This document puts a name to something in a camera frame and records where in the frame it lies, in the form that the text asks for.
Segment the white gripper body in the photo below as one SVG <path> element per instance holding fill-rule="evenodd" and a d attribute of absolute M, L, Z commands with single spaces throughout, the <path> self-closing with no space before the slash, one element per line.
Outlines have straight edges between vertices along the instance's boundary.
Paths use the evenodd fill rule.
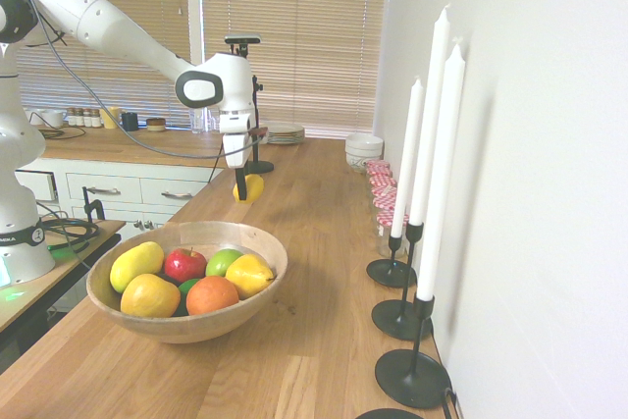
<path fill-rule="evenodd" d="M 225 158 L 229 168 L 243 168 L 252 147 L 250 114 L 221 114 L 219 132 L 223 136 Z"/>

